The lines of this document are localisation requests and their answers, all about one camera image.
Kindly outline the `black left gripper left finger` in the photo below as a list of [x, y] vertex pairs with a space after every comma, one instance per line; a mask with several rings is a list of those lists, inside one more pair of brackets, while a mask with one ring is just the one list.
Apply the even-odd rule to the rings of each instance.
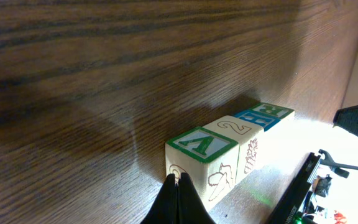
[[141, 224], [174, 224], [177, 222], [177, 186], [175, 175], [168, 174], [148, 214]]

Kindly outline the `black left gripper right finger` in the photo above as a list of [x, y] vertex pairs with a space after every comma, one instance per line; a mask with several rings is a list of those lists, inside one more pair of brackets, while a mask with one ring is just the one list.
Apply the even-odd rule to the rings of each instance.
[[178, 182], [179, 224], [215, 224], [206, 211], [188, 173], [182, 172]]

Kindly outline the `red edged block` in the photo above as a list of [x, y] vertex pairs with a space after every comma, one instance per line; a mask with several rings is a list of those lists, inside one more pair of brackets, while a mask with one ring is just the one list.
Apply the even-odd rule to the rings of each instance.
[[273, 116], [280, 120], [293, 120], [295, 118], [295, 111], [293, 109], [270, 103], [259, 103], [251, 107], [250, 110]]

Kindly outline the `pineapple 2 block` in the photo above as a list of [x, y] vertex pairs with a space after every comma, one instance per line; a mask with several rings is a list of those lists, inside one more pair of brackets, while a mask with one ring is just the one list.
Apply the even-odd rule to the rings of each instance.
[[235, 184], [256, 168], [259, 141], [264, 134], [263, 127], [233, 116], [223, 116], [203, 127], [238, 142]]

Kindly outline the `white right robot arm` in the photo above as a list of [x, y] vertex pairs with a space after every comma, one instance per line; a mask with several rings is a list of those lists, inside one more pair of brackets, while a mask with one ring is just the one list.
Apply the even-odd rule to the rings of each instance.
[[[333, 123], [340, 128], [358, 136], [358, 105], [337, 110]], [[301, 169], [286, 189], [279, 203], [268, 218], [268, 223], [313, 223], [303, 218], [301, 206], [307, 198], [319, 166], [327, 166], [340, 177], [348, 178], [349, 169], [358, 170], [357, 166], [341, 164], [334, 161], [328, 151], [320, 149], [318, 154], [309, 153]]]

